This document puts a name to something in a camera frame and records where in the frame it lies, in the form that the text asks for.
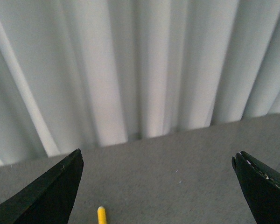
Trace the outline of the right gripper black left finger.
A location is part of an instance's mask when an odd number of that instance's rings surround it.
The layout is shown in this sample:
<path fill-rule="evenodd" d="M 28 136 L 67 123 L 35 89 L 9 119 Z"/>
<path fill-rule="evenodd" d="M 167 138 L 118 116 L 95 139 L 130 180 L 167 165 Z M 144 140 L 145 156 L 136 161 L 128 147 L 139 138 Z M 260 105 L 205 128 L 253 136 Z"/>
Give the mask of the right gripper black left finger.
<path fill-rule="evenodd" d="M 82 177 L 76 149 L 17 194 L 0 204 L 0 224 L 66 224 Z"/>

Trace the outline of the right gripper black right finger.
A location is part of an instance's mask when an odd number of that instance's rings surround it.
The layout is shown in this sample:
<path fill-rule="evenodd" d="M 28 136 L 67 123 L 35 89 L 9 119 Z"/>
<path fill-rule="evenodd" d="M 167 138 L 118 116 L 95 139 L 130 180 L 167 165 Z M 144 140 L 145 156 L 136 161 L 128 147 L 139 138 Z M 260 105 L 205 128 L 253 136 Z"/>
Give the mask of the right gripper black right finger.
<path fill-rule="evenodd" d="M 242 151 L 232 167 L 258 224 L 280 224 L 280 173 Z"/>

